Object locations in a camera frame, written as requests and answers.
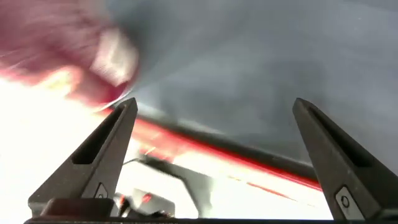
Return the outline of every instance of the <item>red and white object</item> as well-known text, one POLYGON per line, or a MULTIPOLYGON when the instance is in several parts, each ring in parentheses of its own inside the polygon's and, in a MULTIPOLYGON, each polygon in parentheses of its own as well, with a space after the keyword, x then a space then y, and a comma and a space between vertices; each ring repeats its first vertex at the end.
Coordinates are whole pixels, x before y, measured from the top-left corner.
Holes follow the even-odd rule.
POLYGON ((91 0, 0 0, 0 78, 102 110, 134 82, 138 52, 91 0))

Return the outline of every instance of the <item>gray background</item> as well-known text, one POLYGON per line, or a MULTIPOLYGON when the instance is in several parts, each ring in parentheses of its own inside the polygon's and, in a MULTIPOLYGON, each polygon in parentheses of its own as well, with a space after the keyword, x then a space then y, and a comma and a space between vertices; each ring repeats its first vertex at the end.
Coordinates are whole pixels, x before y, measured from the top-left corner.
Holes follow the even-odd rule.
POLYGON ((139 112, 310 166, 296 97, 398 173, 398 1, 108 0, 139 112))

